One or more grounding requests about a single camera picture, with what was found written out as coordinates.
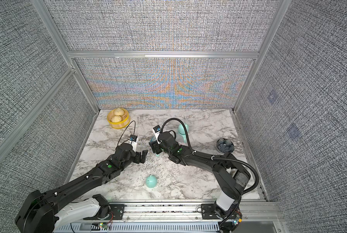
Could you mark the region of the mint cap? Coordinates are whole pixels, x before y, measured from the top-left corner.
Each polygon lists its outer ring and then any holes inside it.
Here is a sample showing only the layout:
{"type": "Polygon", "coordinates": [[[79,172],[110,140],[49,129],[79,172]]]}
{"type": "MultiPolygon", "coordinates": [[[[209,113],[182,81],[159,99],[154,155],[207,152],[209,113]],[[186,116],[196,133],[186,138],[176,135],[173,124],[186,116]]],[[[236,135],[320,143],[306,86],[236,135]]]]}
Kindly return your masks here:
{"type": "Polygon", "coordinates": [[[186,123],[179,125],[178,133],[180,135],[185,136],[188,132],[189,132],[189,126],[186,123]]]}
{"type": "Polygon", "coordinates": [[[157,177],[155,175],[149,175],[146,180],[145,184],[148,188],[154,188],[157,186],[157,177]]]}

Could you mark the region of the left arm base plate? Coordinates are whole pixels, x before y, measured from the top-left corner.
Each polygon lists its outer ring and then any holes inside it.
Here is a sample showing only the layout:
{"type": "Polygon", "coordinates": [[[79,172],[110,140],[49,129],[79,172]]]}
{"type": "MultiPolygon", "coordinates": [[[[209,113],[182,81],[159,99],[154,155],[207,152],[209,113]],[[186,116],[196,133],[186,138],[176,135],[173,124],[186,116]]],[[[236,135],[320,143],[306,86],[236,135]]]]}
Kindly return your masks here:
{"type": "Polygon", "coordinates": [[[102,206],[95,216],[84,218],[84,220],[122,220],[125,212],[124,204],[109,204],[102,206]]]}

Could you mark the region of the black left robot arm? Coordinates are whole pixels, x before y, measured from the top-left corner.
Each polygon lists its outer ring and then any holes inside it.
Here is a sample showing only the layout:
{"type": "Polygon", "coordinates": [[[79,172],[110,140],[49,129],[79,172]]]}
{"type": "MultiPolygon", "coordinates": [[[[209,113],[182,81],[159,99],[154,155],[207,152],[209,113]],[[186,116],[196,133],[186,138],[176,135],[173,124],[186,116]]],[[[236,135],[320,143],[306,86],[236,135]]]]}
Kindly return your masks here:
{"type": "Polygon", "coordinates": [[[131,163],[145,163],[147,153],[147,150],[136,152],[132,145],[123,143],[106,160],[75,180],[43,193],[31,192],[16,216],[16,226],[21,233],[53,232],[63,223],[62,209],[86,192],[118,177],[131,163]]]}

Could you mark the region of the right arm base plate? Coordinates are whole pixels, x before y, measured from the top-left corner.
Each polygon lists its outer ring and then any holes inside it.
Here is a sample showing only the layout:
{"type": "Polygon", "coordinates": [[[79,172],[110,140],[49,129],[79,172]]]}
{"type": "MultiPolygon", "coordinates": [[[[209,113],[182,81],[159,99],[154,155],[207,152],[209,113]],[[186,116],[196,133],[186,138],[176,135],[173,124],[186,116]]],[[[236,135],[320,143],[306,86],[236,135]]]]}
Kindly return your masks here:
{"type": "Polygon", "coordinates": [[[237,226],[243,218],[239,209],[239,204],[232,204],[228,210],[223,210],[216,204],[201,204],[200,213],[204,220],[218,220],[219,226],[223,226],[226,222],[231,221],[237,226]]]}

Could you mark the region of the teal nipple collar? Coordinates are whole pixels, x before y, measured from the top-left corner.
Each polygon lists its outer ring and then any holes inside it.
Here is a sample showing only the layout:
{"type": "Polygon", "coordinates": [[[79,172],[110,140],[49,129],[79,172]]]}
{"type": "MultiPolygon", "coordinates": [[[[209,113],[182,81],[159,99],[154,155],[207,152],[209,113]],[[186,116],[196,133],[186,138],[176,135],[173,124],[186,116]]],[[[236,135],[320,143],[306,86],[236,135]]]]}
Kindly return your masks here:
{"type": "Polygon", "coordinates": [[[150,144],[150,145],[151,145],[151,144],[153,144],[153,145],[157,144],[157,139],[156,139],[155,137],[152,137],[151,140],[150,140],[150,142],[149,142],[149,144],[150,144]]]}

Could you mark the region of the clear bottle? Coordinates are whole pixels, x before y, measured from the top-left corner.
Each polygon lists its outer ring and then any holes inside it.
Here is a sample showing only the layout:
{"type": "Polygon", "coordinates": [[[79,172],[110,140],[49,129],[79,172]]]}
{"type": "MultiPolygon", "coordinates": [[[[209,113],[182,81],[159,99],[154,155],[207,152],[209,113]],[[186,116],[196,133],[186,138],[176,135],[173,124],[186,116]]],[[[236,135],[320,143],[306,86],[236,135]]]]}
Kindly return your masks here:
{"type": "Polygon", "coordinates": [[[180,142],[187,145],[188,144],[187,135],[180,134],[180,142]]]}

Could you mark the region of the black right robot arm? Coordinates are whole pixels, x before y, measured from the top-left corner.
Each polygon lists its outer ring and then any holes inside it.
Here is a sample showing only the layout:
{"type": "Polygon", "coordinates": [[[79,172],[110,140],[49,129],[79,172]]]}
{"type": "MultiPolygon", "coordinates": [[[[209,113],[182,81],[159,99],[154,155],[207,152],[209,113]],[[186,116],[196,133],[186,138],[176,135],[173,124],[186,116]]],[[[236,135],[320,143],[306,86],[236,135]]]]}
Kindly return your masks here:
{"type": "Polygon", "coordinates": [[[176,164],[200,168],[215,176],[221,194],[210,213],[220,219],[225,219],[239,211],[242,195],[250,191],[249,188],[246,188],[252,177],[247,163],[236,160],[231,153],[215,156],[196,151],[177,142],[174,136],[168,132],[159,134],[157,140],[150,142],[149,145],[153,153],[164,152],[176,164]]]}

